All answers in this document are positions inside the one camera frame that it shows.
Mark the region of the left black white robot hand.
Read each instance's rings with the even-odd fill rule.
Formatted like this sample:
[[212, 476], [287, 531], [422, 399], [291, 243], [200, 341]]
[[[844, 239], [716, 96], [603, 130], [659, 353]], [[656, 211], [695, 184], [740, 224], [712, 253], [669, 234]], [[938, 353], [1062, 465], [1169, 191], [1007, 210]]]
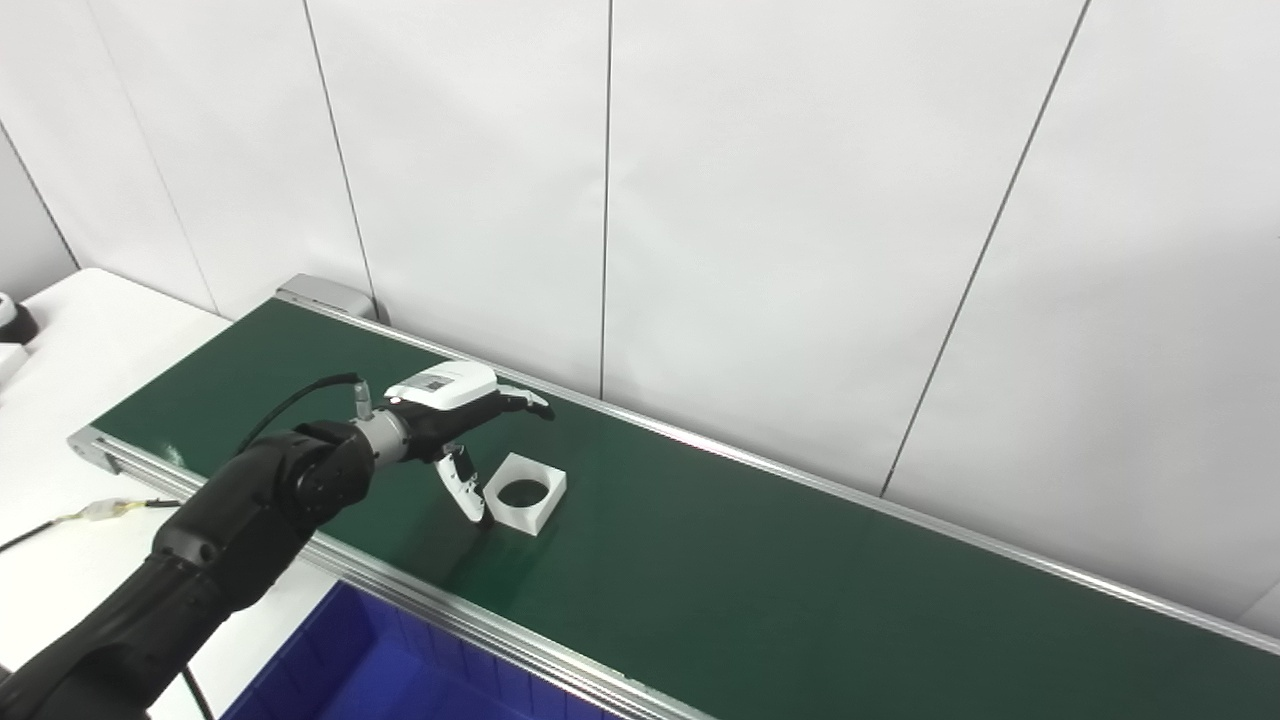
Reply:
[[371, 441], [375, 468], [425, 462], [435, 469], [462, 514], [477, 527], [492, 518], [477, 470], [461, 437], [507, 413], [553, 420], [556, 410], [540, 395], [499, 382], [497, 372], [475, 361], [444, 361], [389, 387], [375, 415], [392, 423], [394, 439]]

